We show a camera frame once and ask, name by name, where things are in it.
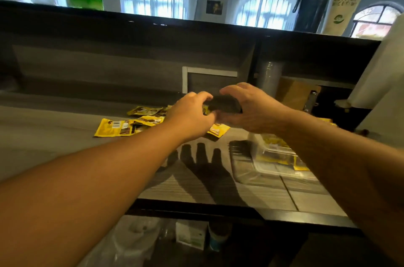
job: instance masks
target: green logo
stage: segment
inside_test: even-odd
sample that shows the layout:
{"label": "green logo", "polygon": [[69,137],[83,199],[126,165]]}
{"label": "green logo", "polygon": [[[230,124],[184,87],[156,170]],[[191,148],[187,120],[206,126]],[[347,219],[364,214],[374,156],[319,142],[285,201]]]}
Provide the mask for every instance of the green logo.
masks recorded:
{"label": "green logo", "polygon": [[344,17],[341,14],[338,14],[336,17],[334,17],[334,23],[335,24],[340,24],[344,21]]}

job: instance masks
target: forearm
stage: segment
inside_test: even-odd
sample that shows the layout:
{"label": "forearm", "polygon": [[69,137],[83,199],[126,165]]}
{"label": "forearm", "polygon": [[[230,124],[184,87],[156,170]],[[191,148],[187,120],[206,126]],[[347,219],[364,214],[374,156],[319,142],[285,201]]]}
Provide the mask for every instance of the forearm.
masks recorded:
{"label": "forearm", "polygon": [[348,216],[387,253],[404,263],[400,250],[404,213],[401,202],[395,200],[404,191],[402,154],[300,111],[291,110],[276,132]]}
{"label": "forearm", "polygon": [[163,123],[5,181],[0,185],[5,207],[0,212],[0,260],[8,266],[74,265],[118,221],[182,141],[178,128]]}

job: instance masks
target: person's left hand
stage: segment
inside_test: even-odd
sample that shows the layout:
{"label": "person's left hand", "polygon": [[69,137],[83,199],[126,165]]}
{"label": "person's left hand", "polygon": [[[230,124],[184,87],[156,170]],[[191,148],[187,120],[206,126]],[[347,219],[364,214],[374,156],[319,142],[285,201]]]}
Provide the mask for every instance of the person's left hand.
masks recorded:
{"label": "person's left hand", "polygon": [[217,113],[213,111],[204,115],[202,105],[212,100],[208,92],[198,94],[190,92],[175,103],[167,112],[164,123],[172,124],[183,135],[183,142],[188,142],[205,135],[216,121]]}

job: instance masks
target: white box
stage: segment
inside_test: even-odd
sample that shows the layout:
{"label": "white box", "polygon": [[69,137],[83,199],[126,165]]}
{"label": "white box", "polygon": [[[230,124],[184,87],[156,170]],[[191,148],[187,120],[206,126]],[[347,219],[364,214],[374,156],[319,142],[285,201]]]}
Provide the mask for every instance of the white box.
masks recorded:
{"label": "white box", "polygon": [[200,250],[205,247],[207,221],[177,220],[176,241]]}

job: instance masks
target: person's right hand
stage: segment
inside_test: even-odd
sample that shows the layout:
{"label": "person's right hand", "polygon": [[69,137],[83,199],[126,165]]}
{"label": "person's right hand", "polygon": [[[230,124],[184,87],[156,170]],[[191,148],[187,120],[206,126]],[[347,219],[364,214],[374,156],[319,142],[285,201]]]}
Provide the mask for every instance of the person's right hand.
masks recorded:
{"label": "person's right hand", "polygon": [[220,90],[220,94],[236,98],[243,113],[220,113],[219,121],[253,133],[277,133],[277,130],[284,126],[287,114],[293,111],[264,91],[245,82],[226,86]]}

